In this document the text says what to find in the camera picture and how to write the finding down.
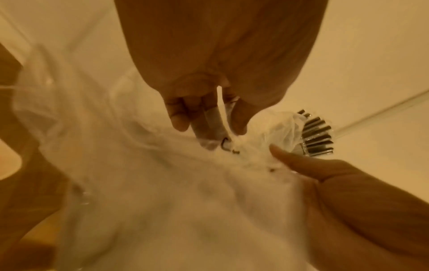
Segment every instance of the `bundle of metal utensils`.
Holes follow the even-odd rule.
[[[333,154],[331,126],[327,125],[325,120],[312,116],[305,110],[299,111],[298,114],[306,117],[307,122],[303,128],[302,142],[292,152],[312,157]]]

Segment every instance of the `plastic bag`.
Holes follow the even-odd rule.
[[[43,47],[24,65],[13,109],[72,183],[57,270],[305,270],[300,183],[268,154],[302,119],[259,116],[236,155],[174,131],[159,99],[135,71],[103,90]]]

